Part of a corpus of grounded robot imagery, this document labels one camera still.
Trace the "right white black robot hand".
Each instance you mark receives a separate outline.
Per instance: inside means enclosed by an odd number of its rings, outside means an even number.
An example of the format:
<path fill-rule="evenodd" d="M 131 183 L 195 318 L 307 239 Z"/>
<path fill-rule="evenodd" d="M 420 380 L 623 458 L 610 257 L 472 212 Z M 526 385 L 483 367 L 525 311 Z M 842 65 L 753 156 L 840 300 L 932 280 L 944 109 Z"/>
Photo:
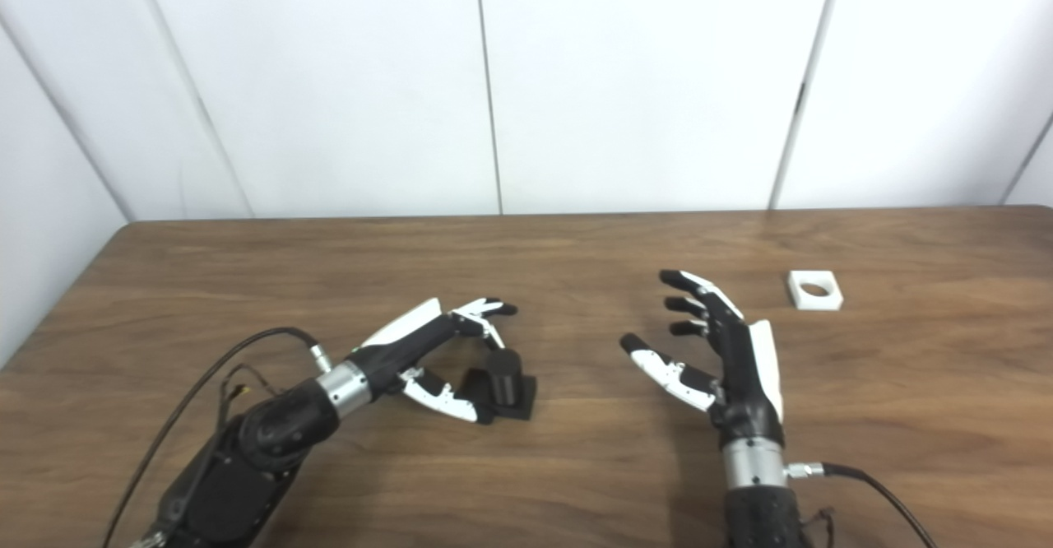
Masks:
<path fill-rule="evenodd" d="M 619 341 L 629 359 L 665 393 L 707 413 L 719 447 L 764 439 L 784 448 L 784 403 L 771 322 L 748 322 L 721 288 L 699 275 L 662 269 L 658 277 L 684 292 L 663 300 L 670 311 L 689 315 L 671 322 L 670 334 L 704 339 L 721 360 L 722 372 L 715 375 L 675 360 L 634 333 Z"/>

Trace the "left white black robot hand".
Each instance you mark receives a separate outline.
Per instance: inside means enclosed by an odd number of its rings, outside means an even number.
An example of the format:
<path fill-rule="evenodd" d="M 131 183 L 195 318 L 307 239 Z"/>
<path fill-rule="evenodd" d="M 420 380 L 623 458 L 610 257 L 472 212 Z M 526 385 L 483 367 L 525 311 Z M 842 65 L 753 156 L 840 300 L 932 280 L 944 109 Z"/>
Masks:
<path fill-rule="evenodd" d="M 499 298 L 478 298 L 450 311 L 431 298 L 376 331 L 350 353 L 347 361 L 361 371 L 373 402 L 383 394 L 400 393 L 445 416 L 488 425 L 494 419 L 492 409 L 459 397 L 452 384 L 419 363 L 456 337 L 478 338 L 490 351 L 504 350 L 503 338 L 489 317 L 516 312 L 515 305 Z"/>

